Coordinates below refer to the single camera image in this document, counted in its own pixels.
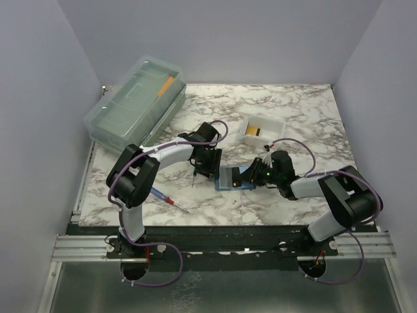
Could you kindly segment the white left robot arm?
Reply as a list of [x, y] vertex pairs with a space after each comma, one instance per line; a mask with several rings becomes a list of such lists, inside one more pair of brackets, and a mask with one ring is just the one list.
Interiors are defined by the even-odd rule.
[[145, 248], [142, 237], [142, 204], [151, 193], [157, 173], [178, 162], [188, 161], [196, 175], [209, 179], [219, 177], [222, 150], [217, 144], [228, 133], [221, 134], [212, 121], [196, 131], [182, 133], [169, 142], [153, 147], [128, 145], [107, 176], [108, 200], [119, 207], [119, 233], [124, 237], [122, 250], [131, 258]]

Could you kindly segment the white plastic card tray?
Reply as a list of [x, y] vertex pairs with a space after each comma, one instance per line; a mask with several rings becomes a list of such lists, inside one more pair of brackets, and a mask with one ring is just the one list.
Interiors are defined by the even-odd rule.
[[[259, 136], [245, 135], [248, 125], [261, 129]], [[245, 118], [237, 132], [237, 142], [256, 147], [263, 148], [267, 144], [271, 144], [274, 140], [283, 137], [286, 122], [281, 119], [274, 119], [265, 115], [250, 115]]]

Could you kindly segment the blue leather card holder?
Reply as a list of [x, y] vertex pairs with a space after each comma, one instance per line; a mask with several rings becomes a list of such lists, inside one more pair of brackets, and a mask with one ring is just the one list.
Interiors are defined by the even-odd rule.
[[216, 191], [256, 189], [255, 185], [243, 181], [240, 178], [240, 175], [248, 168], [249, 166], [221, 166], [219, 169], [219, 178], [214, 180]]

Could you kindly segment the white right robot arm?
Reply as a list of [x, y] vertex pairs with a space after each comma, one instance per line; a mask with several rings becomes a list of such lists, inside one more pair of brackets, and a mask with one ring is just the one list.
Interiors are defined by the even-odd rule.
[[312, 256], [323, 248], [323, 241], [361, 223], [370, 222], [382, 211], [383, 202], [356, 168], [301, 177], [286, 151], [274, 151], [270, 162], [255, 158], [240, 180], [255, 186], [271, 185], [291, 200], [323, 197], [329, 211], [307, 227], [300, 238], [300, 249]]

